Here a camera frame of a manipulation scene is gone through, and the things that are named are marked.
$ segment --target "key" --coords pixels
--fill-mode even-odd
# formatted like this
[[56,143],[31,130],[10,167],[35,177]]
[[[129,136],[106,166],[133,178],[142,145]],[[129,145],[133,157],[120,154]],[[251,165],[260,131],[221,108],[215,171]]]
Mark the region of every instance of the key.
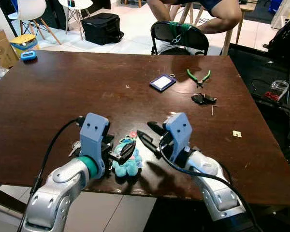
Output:
[[70,154],[68,155],[68,157],[71,157],[73,155],[73,153],[77,150],[81,148],[81,142],[80,141],[76,141],[75,143],[73,143],[72,145],[72,151],[70,152]]

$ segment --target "teal plush toy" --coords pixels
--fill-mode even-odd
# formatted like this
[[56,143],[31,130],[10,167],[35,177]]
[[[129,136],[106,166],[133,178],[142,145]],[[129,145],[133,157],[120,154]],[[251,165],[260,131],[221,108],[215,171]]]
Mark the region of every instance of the teal plush toy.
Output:
[[[120,154],[122,148],[132,143],[131,139],[124,139],[115,148],[115,153]],[[138,173],[138,169],[142,167],[142,157],[139,155],[139,150],[135,148],[132,156],[123,165],[119,165],[117,161],[113,161],[112,168],[115,169],[116,176],[124,177],[126,174],[129,176],[135,176]]]

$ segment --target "cardboard box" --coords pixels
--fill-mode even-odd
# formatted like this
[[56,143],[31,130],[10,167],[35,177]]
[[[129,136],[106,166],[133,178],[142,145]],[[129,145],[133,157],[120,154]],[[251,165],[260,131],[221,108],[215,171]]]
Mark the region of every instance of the cardboard box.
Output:
[[12,67],[18,61],[18,57],[6,38],[4,31],[0,31],[0,66]]

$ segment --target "tiled floor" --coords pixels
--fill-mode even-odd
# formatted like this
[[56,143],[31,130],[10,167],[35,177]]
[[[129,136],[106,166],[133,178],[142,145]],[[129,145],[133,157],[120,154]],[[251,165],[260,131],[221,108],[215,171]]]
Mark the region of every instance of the tiled floor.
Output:
[[[62,30],[54,29],[53,32],[62,45],[58,45],[50,34],[44,32],[46,40],[42,40],[39,34],[37,36],[41,50],[150,54],[152,46],[150,27],[156,20],[147,4],[142,8],[118,6],[111,10],[101,9],[96,14],[101,12],[119,15],[120,27],[125,33],[121,42],[99,46],[85,40],[81,41],[78,29],[68,32],[67,35]],[[193,13],[196,16],[198,10],[194,9]],[[181,14],[178,14],[175,20],[179,21],[180,16]],[[212,18],[206,11],[201,17]],[[14,21],[13,25],[19,33],[19,22]],[[236,33],[237,27],[233,30],[232,43],[235,42]],[[262,45],[268,43],[275,34],[276,30],[272,30],[268,24],[244,20],[239,44],[266,50]],[[223,46],[225,33],[206,36],[210,44],[208,54],[218,55]],[[29,198],[29,188],[1,186],[0,189],[25,203]],[[83,232],[141,232],[155,200],[146,197],[82,192],[71,206],[65,232],[77,231],[80,225]],[[0,212],[11,214],[6,216],[7,219],[4,215],[0,217],[0,232],[14,232],[15,222],[21,215],[1,206]]]

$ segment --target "shorts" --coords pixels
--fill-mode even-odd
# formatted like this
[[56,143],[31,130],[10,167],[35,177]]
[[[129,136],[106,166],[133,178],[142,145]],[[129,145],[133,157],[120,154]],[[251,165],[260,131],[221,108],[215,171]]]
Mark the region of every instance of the shorts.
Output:
[[[211,13],[212,8],[221,1],[222,0],[198,0],[197,2],[201,3],[202,6],[210,13],[210,15],[213,16]],[[173,5],[181,5],[181,4],[186,4],[189,2],[192,3],[192,2],[195,2],[195,0],[177,0],[177,2],[174,3]]]

